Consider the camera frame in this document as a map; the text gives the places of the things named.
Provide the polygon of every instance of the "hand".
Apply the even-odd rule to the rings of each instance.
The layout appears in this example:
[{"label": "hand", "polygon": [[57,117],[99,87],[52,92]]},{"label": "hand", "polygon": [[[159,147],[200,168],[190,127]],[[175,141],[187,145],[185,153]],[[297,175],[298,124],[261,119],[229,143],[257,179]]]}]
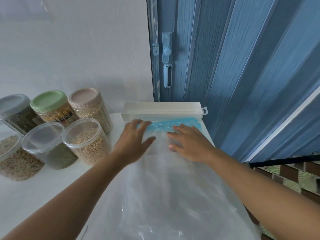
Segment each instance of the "hand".
[{"label": "hand", "polygon": [[173,129],[180,133],[168,132],[168,137],[178,140],[183,147],[171,144],[169,148],[191,161],[208,163],[210,158],[212,158],[212,154],[215,156],[225,154],[215,148],[201,131],[194,126],[188,127],[181,124],[180,126],[173,126]]},{"label": "hand", "polygon": [[126,123],[124,130],[115,144],[111,154],[117,155],[118,158],[126,165],[137,161],[153,143],[156,137],[149,137],[142,143],[142,137],[150,121],[132,120]]}]

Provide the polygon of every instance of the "green lid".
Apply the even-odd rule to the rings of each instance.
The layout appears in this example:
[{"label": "green lid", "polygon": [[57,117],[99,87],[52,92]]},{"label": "green lid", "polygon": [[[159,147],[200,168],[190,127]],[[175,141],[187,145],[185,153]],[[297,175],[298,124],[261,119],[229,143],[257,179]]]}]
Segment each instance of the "green lid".
[{"label": "green lid", "polygon": [[46,113],[64,105],[68,97],[60,90],[43,92],[31,100],[31,108],[38,113]]}]

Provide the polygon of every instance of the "beige lid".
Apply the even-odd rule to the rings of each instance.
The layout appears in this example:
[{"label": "beige lid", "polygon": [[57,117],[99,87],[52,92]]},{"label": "beige lid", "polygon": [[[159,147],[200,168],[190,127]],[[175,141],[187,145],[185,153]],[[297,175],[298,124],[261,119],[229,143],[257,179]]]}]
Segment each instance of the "beige lid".
[{"label": "beige lid", "polygon": [[69,104],[75,109],[85,109],[98,104],[102,99],[101,93],[94,88],[83,88],[72,93]]}]

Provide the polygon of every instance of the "transparent plastic sheet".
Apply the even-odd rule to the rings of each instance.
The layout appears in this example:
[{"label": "transparent plastic sheet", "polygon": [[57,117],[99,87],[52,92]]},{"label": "transparent plastic sheet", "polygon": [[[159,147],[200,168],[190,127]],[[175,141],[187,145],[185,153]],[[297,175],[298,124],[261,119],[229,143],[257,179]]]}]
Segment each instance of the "transparent plastic sheet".
[{"label": "transparent plastic sheet", "polygon": [[152,123],[144,140],[157,139],[125,169],[119,229],[124,238],[258,239],[227,200],[222,180],[208,167],[169,150],[173,125],[201,130],[194,118]]}]

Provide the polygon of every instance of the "left hand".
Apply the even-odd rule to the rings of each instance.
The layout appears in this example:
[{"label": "left hand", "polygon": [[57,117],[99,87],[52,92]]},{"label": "left hand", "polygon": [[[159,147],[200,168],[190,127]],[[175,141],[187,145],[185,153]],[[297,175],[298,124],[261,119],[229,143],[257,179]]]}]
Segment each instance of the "left hand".
[{"label": "left hand", "polygon": [[154,142],[155,137],[149,137],[142,143],[142,137],[150,121],[132,120],[126,123],[124,130],[115,144],[111,154],[116,155],[124,166],[137,161]]}]

